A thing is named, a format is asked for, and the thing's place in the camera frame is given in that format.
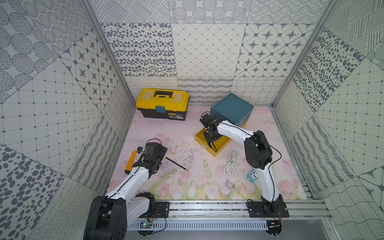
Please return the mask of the yellow bottom drawer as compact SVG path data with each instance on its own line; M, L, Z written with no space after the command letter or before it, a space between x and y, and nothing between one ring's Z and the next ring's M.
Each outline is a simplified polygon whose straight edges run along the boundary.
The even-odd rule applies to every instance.
M244 147L247 138L254 135L252 131L242 129L229 121L202 122L204 129L195 135L196 141L204 147L211 155L216 157L222 149L233 141Z

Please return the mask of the black pencil pair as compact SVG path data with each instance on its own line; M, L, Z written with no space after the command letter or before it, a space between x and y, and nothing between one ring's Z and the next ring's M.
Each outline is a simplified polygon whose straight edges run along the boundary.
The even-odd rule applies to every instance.
M177 162L171 160L170 158L168 158L168 157L165 157L165 158L166 158L166 160L170 161L171 163L175 164L176 166L180 167L181 169L183 169L183 170L185 170L187 172L190 172L187 168L185 168L182 165L178 164Z

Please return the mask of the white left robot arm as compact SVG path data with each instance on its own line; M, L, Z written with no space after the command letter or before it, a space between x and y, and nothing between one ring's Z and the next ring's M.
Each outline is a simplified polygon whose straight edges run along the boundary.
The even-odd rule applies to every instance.
M157 203L153 194L139 193L138 189L158 172L167 150L158 139L150 139L144 148L137 149L140 158L128 164L126 179L105 196L97 196L92 201L84 240L123 240L128 227L139 218L145 218L143 226L149 229L143 234L155 234L153 221L167 219L170 204Z

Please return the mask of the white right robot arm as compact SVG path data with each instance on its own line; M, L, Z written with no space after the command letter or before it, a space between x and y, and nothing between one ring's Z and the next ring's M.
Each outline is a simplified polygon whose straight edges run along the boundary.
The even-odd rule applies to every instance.
M246 160L255 169L261 184L265 211L271 214L278 212L278 209L283 207L284 201L272 171L274 147L269 144L265 134L262 131L245 130L221 118L213 119L209 114L202 115L200 122L206 129L204 137L209 146L222 136L244 146Z

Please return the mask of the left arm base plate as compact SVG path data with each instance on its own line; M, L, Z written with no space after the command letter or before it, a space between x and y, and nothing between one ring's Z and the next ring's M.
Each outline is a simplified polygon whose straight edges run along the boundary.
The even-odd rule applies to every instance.
M164 201L151 201L149 209L145 213L146 218L155 215L155 218L168 218L170 211L170 202Z

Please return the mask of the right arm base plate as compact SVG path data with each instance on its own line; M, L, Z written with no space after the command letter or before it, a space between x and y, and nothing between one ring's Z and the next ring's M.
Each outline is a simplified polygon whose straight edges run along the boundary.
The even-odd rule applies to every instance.
M247 210L250 218L288 218L290 216L285 202L272 203L260 201L246 201Z

